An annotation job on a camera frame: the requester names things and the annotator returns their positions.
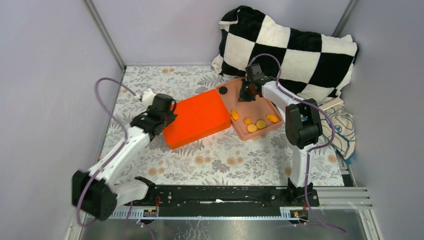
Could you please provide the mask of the pink cookie tray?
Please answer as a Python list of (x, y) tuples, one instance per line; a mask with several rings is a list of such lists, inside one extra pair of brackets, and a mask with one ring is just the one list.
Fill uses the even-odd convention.
[[(248, 141), (282, 127), (284, 124), (283, 117), (271, 101), (257, 96), (255, 101), (238, 102), (242, 80), (243, 78), (241, 77), (235, 78), (228, 82), (224, 82), (215, 88), (218, 91), (220, 87), (227, 87), (228, 91), (226, 94), (222, 95), (219, 91), (218, 93), (227, 111), (231, 112), (232, 110), (237, 110), (239, 114), (238, 120), (231, 120), (231, 125), (238, 137), (242, 141)], [(276, 115), (278, 117), (278, 122), (272, 123), (268, 121), (266, 119), (267, 114)], [(264, 120), (266, 122), (266, 127), (264, 129), (259, 129), (256, 132), (249, 133), (247, 131), (247, 125), (243, 123), (243, 119), (246, 117), (250, 117), (253, 124), (255, 124), (258, 120)]]

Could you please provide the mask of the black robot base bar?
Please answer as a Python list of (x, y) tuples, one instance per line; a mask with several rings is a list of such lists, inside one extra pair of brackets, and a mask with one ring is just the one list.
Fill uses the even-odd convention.
[(320, 205), (315, 189), (304, 194), (285, 186), (156, 185), (134, 206), (159, 217), (278, 217), (281, 208)]

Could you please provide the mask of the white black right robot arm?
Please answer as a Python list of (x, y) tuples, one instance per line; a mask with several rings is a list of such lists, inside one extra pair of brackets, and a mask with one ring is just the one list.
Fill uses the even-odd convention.
[(301, 98), (284, 88), (275, 77), (266, 76), (259, 64), (245, 68), (246, 77), (239, 93), (240, 102), (252, 102), (256, 97), (271, 101), (283, 110), (285, 135), (292, 145), (292, 173), (287, 191), (287, 201), (293, 206), (301, 205), (307, 194), (304, 187), (311, 187), (310, 150), (317, 145), (323, 134), (320, 108), (313, 99)]

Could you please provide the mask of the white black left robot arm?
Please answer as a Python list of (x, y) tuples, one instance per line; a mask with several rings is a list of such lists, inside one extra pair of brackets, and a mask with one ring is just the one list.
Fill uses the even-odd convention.
[(141, 102), (146, 111), (137, 115), (124, 130), (115, 147), (87, 171), (76, 171), (71, 178), (71, 203), (95, 220), (107, 220), (117, 207), (139, 201), (148, 206), (155, 200), (155, 184), (144, 177), (116, 183), (122, 170), (142, 149), (177, 117), (176, 100), (170, 95), (146, 90)]

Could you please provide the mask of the swirl butter cookie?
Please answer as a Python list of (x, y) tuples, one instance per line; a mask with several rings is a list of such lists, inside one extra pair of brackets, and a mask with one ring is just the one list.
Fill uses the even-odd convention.
[(245, 117), (245, 118), (243, 119), (243, 123), (244, 123), (245, 125), (250, 125), (250, 124), (252, 124), (252, 119), (251, 119), (250, 117)]

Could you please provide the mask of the orange box lid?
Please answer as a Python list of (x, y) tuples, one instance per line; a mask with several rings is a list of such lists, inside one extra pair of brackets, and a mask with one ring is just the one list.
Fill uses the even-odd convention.
[(215, 89), (178, 102), (174, 113), (177, 115), (175, 121), (162, 131), (172, 150), (223, 131), (232, 122)]

